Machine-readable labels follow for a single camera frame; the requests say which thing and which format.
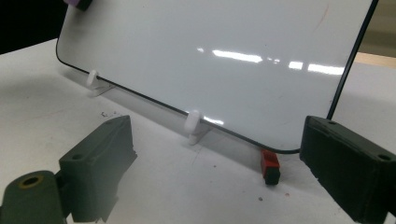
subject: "white table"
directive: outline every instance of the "white table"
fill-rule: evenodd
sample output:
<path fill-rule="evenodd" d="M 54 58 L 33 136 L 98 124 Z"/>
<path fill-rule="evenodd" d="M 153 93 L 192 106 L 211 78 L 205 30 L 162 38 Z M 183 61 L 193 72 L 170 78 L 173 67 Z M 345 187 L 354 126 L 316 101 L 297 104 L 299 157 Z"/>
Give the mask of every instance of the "white table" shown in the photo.
<path fill-rule="evenodd" d="M 130 115 L 138 158 L 107 223 L 354 223 L 298 155 L 280 155 L 280 183 L 266 187 L 256 147 L 218 130 L 191 147 L 184 116 L 120 89 L 90 98 L 55 44 L 0 55 L 1 193 L 20 175 L 57 172 L 102 122 Z M 334 119 L 396 153 L 395 86 L 394 69 L 356 63 Z"/>

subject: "white tabletop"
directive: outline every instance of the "white tabletop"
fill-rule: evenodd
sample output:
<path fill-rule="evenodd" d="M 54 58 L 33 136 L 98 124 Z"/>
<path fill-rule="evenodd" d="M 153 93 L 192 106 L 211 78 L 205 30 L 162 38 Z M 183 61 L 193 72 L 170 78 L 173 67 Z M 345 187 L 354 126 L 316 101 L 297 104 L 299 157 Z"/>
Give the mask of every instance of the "white tabletop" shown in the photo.
<path fill-rule="evenodd" d="M 218 130 L 191 147 L 184 116 L 119 89 L 90 98 L 55 43 L 0 55 L 0 192 L 20 175 L 57 172 L 102 122 L 130 115 L 138 158 L 107 223 L 354 223 L 298 155 L 280 155 L 280 183 L 266 187 L 256 147 Z M 394 69 L 354 64 L 334 119 L 395 153 L 395 86 Z"/>

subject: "whiteboard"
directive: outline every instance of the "whiteboard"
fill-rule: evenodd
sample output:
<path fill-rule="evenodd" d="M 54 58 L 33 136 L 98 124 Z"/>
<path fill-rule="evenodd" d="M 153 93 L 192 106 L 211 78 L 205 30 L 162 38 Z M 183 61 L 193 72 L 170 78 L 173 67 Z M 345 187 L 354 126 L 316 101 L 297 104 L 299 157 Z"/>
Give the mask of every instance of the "whiteboard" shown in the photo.
<path fill-rule="evenodd" d="M 95 0 L 85 12 L 69 7 L 57 55 L 183 113 L 198 110 L 259 146 L 289 150 L 300 147 L 307 115 L 331 116 L 375 4 Z"/>

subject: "black border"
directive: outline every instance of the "black border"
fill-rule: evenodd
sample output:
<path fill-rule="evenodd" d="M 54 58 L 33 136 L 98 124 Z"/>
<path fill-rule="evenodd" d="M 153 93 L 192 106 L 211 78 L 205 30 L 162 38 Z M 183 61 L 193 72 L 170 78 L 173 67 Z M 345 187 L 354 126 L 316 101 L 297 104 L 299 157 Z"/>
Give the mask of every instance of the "black border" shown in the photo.
<path fill-rule="evenodd" d="M 361 41 L 363 40 L 364 33 L 366 32 L 367 27 L 368 27 L 368 25 L 369 25 L 369 23 L 370 23 L 370 19 L 373 17 L 373 14 L 374 14 L 374 12 L 375 12 L 375 8 L 376 8 L 377 3 L 378 3 L 378 0 L 372 0 L 372 4 L 370 5 L 369 10 L 367 11 L 366 17 L 365 17 L 365 19 L 364 19 L 364 21 L 363 21 L 363 24 L 361 25 L 361 29 L 360 29 L 359 34 L 358 34 L 358 37 L 357 37 L 357 39 L 356 39 L 356 41 L 355 41 L 355 45 L 353 46 L 352 51 L 351 51 L 351 53 L 350 53 L 350 56 L 349 56 L 349 58 L 348 58 L 348 61 L 347 61 L 347 63 L 346 63 L 346 68 L 345 68 L 345 70 L 344 70 L 344 74 L 341 76 L 340 83 L 338 84 L 337 90 L 336 90 L 335 95 L 334 95 L 334 98 L 333 98 L 333 100 L 332 100 L 332 105 L 331 105 L 331 107 L 330 107 L 329 114 L 327 115 L 327 118 L 326 118 L 326 119 L 332 119 L 332 116 L 334 115 L 334 111 L 335 111 L 335 108 L 337 107 L 337 103 L 338 103 L 338 101 L 339 101 L 339 99 L 340 99 L 341 92 L 342 92 L 342 90 L 343 90 L 343 88 L 344 88 L 344 85 L 345 85 L 345 83 L 346 83 L 346 81 L 347 81 L 347 75 L 348 75 L 348 73 L 349 73 L 349 71 L 350 71 L 350 68 L 351 68 L 351 66 L 352 66 L 352 64 L 353 64 L 353 61 L 355 60 L 356 54 L 358 53 L 359 46 L 361 45 Z M 83 73 L 89 74 L 89 72 L 87 72 L 87 71 L 85 71 L 85 70 L 83 70 L 83 69 L 81 69 L 81 68 L 75 67 L 75 66 L 72 65 L 72 64 L 65 63 L 65 62 L 63 62 L 63 61 L 61 60 L 61 58 L 60 58 L 59 55 L 58 55 L 58 43 L 59 43 L 59 39 L 60 39 L 60 37 L 61 37 L 61 34 L 62 34 L 62 32 L 59 34 L 58 40 L 57 40 L 57 42 L 56 42 L 56 49 L 55 49 L 55 51 L 56 51 L 56 57 L 58 58 L 58 61 L 61 62 L 61 63 L 63 63 L 63 64 L 65 64 L 65 65 L 67 65 L 67 66 L 70 66 L 70 67 L 72 67 L 72 68 L 75 68 L 75 69 L 77 69 L 78 71 L 81 71 L 81 72 L 83 72 Z M 111 83 L 112 85 L 115 85 L 115 86 L 117 86 L 117 87 L 119 87 L 119 88 L 121 88 L 121 89 L 123 89 L 123 90 L 129 91 L 129 92 L 131 92 L 131 93 L 133 93 L 133 94 L 135 94 L 135 95 L 138 95 L 138 96 L 140 96 L 140 97 L 142 97 L 142 98 L 144 98 L 144 99 L 150 100 L 151 102 L 154 102 L 155 104 L 164 106 L 164 107 L 169 108 L 169 109 L 171 109 L 171 110 L 174 110 L 174 111 L 176 111 L 177 113 L 180 113 L 180 114 L 185 115 L 185 116 L 188 115 L 188 113 L 185 112 L 185 111 L 183 111 L 183 110 L 180 110 L 180 109 L 177 109 L 177 108 L 175 108 L 175 107 L 173 107 L 173 106 L 170 106 L 170 105 L 167 105 L 167 104 L 165 104 L 165 103 L 162 103 L 162 102 L 160 102 L 160 101 L 158 101 L 158 100 L 155 100 L 155 99 L 153 99 L 153 98 L 151 98 L 151 97 L 148 97 L 147 95 L 144 95 L 144 94 L 139 93 L 139 92 L 137 92 L 137 91 L 130 90 L 130 89 L 126 88 L 126 87 L 121 86 L 120 84 L 114 83 L 114 82 L 112 82 L 112 81 L 110 81 L 110 80 L 107 80 L 107 79 L 105 79 L 105 78 L 102 78 L 102 77 L 98 77 L 98 79 L 102 79 L 102 80 L 104 80 L 104 81 L 106 81 L 106 82 L 108 82 L 108 83 Z M 233 132 L 233 131 L 231 131 L 231 130 L 225 129 L 225 128 L 219 126 L 219 125 L 213 124 L 213 123 L 208 122 L 208 121 L 206 121 L 206 120 L 204 120 L 204 119 L 201 119 L 201 122 L 202 122 L 202 123 L 205 123 L 205 124 L 207 124 L 207 125 L 209 125 L 209 126 L 211 126 L 211 127 L 214 127 L 214 128 L 216 128 L 216 129 L 219 129 L 219 130 L 221 130 L 221 131 L 223 131 L 223 132 L 225 132 L 225 133 L 229 133 L 229 134 L 231 134 L 231 135 L 233 135 L 233 136 L 236 136 L 236 137 L 238 137 L 238 138 L 240 138 L 240 139 L 243 139 L 243 140 L 245 140 L 245 141 L 247 141 L 247 142 L 249 142 L 249 143 L 251 143 L 251 144 L 253 144 L 253 145 L 255 145 L 255 146 L 268 149 L 268 150 L 273 151 L 273 152 L 278 153 L 278 154 L 296 154 L 296 153 L 300 153 L 300 149 L 299 149 L 299 148 L 296 148 L 296 149 L 289 149 L 289 150 L 287 150 L 287 149 L 286 149 L 286 150 L 283 150 L 283 149 L 277 149 L 277 148 L 273 148 L 273 147 L 268 147 L 268 146 L 266 146 L 266 145 L 264 145 L 264 144 L 261 144 L 261 143 L 259 143 L 259 142 L 256 142 L 256 141 L 254 141 L 254 140 L 252 140 L 252 139 L 250 139 L 250 138 L 247 138 L 247 137 L 245 137 L 245 136 L 243 136 L 243 135 L 241 135 L 241 134 L 239 134 L 239 133 L 235 133 L 235 132 Z"/>

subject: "white plastic stand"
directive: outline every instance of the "white plastic stand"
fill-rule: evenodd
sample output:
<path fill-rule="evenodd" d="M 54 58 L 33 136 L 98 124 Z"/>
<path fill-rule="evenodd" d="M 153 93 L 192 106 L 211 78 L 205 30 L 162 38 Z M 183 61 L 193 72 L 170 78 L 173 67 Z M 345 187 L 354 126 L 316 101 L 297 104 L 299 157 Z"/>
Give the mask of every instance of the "white plastic stand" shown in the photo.
<path fill-rule="evenodd" d="M 187 116 L 186 122 L 184 123 L 184 130 L 189 133 L 189 144 L 195 145 L 201 140 L 201 138 L 209 132 L 209 126 L 201 123 L 202 115 L 199 111 L 192 111 Z"/>
<path fill-rule="evenodd" d="M 99 75 L 99 73 L 95 70 L 92 70 L 88 74 L 88 79 L 87 79 L 86 85 L 87 85 L 87 87 L 89 87 L 91 89 L 91 92 L 90 92 L 91 97 L 98 96 L 98 95 L 104 93 L 105 91 L 109 91 L 115 87 L 114 85 L 111 85 L 108 82 L 98 79 L 97 78 L 98 75 Z"/>

